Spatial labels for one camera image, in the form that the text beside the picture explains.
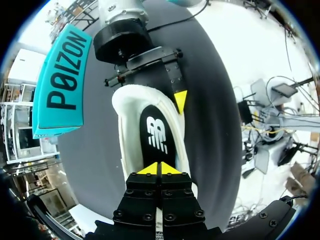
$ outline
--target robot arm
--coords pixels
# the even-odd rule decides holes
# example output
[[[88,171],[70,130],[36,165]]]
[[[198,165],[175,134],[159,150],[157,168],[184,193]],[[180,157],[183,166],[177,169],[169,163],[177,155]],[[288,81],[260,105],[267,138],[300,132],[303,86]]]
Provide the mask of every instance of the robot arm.
[[[170,0],[192,7],[203,0]],[[123,65],[130,58],[154,48],[146,25],[148,13],[143,0],[98,0],[101,30],[93,40],[99,61]]]

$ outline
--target black cable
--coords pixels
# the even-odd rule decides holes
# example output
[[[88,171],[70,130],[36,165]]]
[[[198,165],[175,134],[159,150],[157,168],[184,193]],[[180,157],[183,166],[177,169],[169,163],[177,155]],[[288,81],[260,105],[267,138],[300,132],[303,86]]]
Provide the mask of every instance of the black cable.
[[[319,105],[319,103],[318,103],[316,100],[314,100],[314,99],[312,98],[312,96],[311,96],[298,82],[296,82],[295,80],[292,80],[291,78],[289,78],[289,77],[287,77],[287,76],[278,75],[278,76],[273,76],[273,77],[271,77],[271,78],[266,82],[266,85],[265,85],[265,93],[266,93],[266,96],[267,96],[267,98],[268,98],[268,100],[269,100],[269,102],[270,102],[270,104],[269,104],[268,106],[266,106],[266,107],[269,107],[270,105],[273,105],[273,101],[276,100],[276,99],[274,99],[273,101],[271,101],[271,99],[270,99],[270,97],[269,97],[269,94],[268,94],[268,85],[269,85],[270,81],[271,81],[272,79],[274,79],[274,78],[284,78],[284,79],[288,79],[288,80],[290,80],[290,81],[298,84],[299,89],[301,88],[303,91],[305,91],[306,94],[307,94],[316,104]],[[311,103],[311,101],[306,97],[306,95],[305,95],[304,93],[302,93],[302,91],[300,91],[300,93],[301,93],[301,94],[305,97],[305,99],[311,104],[311,106],[313,106],[318,112],[320,112],[320,110],[319,110],[318,108],[316,108],[316,107]]]
[[[297,84],[298,85],[298,88],[300,89],[302,89],[308,96],[309,96],[309,98],[311,98],[311,100],[312,101],[314,101],[316,104],[318,104],[318,106],[319,106],[319,103],[311,96],[311,94],[310,93],[308,93],[297,81],[295,81],[295,80],[292,80],[292,79],[290,79],[290,78],[287,78],[288,80],[290,80],[290,81],[292,81],[292,82],[294,82],[295,84]],[[317,108],[317,107],[315,107],[311,102],[310,102],[310,100],[301,92],[301,94],[305,97],[305,99],[311,104],[311,106],[312,107],[314,107],[318,112],[320,112],[320,110]]]
[[[291,125],[291,126],[281,126],[281,128],[285,129],[285,128],[294,128],[294,127],[309,127],[309,128],[320,128],[320,126],[312,126],[312,125]]]
[[[296,80],[295,80],[295,77],[294,77],[294,74],[293,74],[292,68],[291,68],[290,58],[289,58],[289,51],[288,51],[288,44],[287,44],[287,30],[286,30],[286,28],[284,28],[284,40],[285,40],[286,56],[287,56],[287,58],[288,58],[288,63],[289,63],[289,67],[290,67],[290,71],[291,71],[293,80],[292,80],[292,79],[289,79],[289,78],[288,78],[288,79],[289,79],[290,81],[294,82],[295,84],[297,84],[298,87],[302,88],[302,90],[303,90],[316,104],[319,105],[319,103],[318,103],[316,100],[314,100],[314,98],[313,98],[298,82],[296,82]],[[308,101],[308,102],[311,104],[311,106],[313,106],[318,112],[320,112],[320,110],[318,110],[318,108],[315,107],[308,99],[307,99],[307,101]]]
[[[285,203],[288,203],[288,202],[292,201],[293,199],[307,199],[307,198],[308,198],[307,195],[292,196]]]
[[[147,32],[150,33],[150,32],[153,32],[153,31],[162,29],[162,28],[164,28],[164,27],[170,26],[170,25],[179,24],[179,23],[188,21],[188,20],[190,20],[190,19],[193,19],[195,16],[199,15],[200,13],[202,13],[202,12],[206,9],[206,7],[207,7],[208,5],[209,5],[209,0],[206,0],[205,5],[203,6],[203,8],[202,8],[199,12],[197,12],[195,15],[192,15],[192,16],[190,16],[190,17],[187,17],[187,18],[182,19],[182,20],[179,20],[179,21],[173,21],[173,22],[166,23],[166,24],[163,24],[163,25],[160,25],[160,26],[156,26],[156,27],[154,27],[154,28],[151,28],[151,29],[147,30]]]
[[[293,72],[292,72],[291,63],[290,63],[290,58],[289,58],[288,44],[287,44],[287,30],[286,30],[286,28],[284,28],[284,40],[285,40],[286,56],[288,57],[289,67],[290,67],[290,71],[291,71],[291,74],[292,74],[292,77],[293,77],[294,74],[293,74]]]
[[[312,124],[320,124],[320,122],[317,122],[317,121],[309,121],[309,120],[303,120],[303,119],[296,119],[296,118],[293,118],[293,117],[287,117],[287,116],[279,116],[279,115],[271,115],[269,114],[269,116],[273,116],[273,117],[277,117],[277,118],[280,118],[280,119],[292,119],[292,120],[296,120],[296,121],[300,121],[300,122],[305,122],[305,123],[312,123]]]

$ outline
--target yellow triangle marker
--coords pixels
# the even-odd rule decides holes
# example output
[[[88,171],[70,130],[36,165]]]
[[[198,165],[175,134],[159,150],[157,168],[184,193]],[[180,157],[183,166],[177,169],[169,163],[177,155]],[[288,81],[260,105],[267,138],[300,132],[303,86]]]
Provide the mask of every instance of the yellow triangle marker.
[[[137,174],[153,174],[153,175],[157,175],[157,171],[158,171],[158,163],[154,162],[150,166],[147,166],[146,168],[144,168],[141,171],[137,172]]]
[[[179,109],[179,114],[182,114],[184,112],[186,97],[187,90],[177,92],[174,94],[174,98]]]
[[[171,173],[171,174],[181,174],[181,172],[179,172],[177,169],[173,168],[172,166],[169,166],[168,164],[166,164],[165,162],[161,162],[161,174],[167,174],[167,173]]]

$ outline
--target white shoe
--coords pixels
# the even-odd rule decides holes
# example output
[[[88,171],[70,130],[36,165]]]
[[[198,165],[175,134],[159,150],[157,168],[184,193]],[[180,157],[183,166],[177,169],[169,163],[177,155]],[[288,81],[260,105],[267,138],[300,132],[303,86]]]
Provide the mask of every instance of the white shoe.
[[[143,157],[143,154],[146,154],[146,148],[153,148],[158,151],[153,156],[169,155],[170,151],[172,152],[168,144],[170,136],[167,135],[167,130],[169,132],[171,130],[171,138],[173,137],[174,140],[174,168],[191,176],[184,143],[185,118],[183,114],[178,114],[174,103],[166,95],[148,86],[125,85],[113,94],[112,105],[118,114],[121,164],[125,180],[127,180],[130,173],[139,172],[147,167],[144,166]],[[160,115],[162,114],[164,121],[155,116],[142,118],[142,115],[145,117],[144,110],[147,107],[153,108],[153,111],[157,108],[159,111],[156,110],[155,112],[158,111]],[[140,137],[141,131],[147,131],[143,139]],[[197,198],[198,187],[194,183],[192,183],[192,191]]]

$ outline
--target white floor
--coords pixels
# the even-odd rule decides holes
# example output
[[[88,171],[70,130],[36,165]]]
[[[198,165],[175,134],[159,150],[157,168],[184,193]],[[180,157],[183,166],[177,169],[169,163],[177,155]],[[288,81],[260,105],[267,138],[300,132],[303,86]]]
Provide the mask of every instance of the white floor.
[[[195,14],[201,7],[190,8],[190,12]],[[285,30],[270,15],[268,19],[260,19],[260,15],[253,9],[212,1],[211,6],[196,19],[219,52],[238,102],[252,93],[250,84],[258,79],[267,82],[273,76],[282,75],[299,82],[312,76],[301,42],[297,40],[294,44],[292,38],[287,38],[291,72],[286,52]],[[270,86],[276,85],[280,80],[283,81],[275,78],[270,81]],[[306,90],[315,94],[315,85],[310,84]],[[305,113],[313,113],[310,104],[301,94],[294,95],[288,104],[296,108],[301,102],[305,106]],[[301,143],[310,144],[310,132],[297,131],[296,136]],[[247,179],[241,178],[233,216],[243,214],[247,210],[257,213],[273,200],[291,195],[285,188],[287,177],[291,176],[290,167],[294,162],[307,166],[310,156],[298,152],[291,163],[280,167],[277,167],[273,160],[269,160],[267,174],[256,169]]]

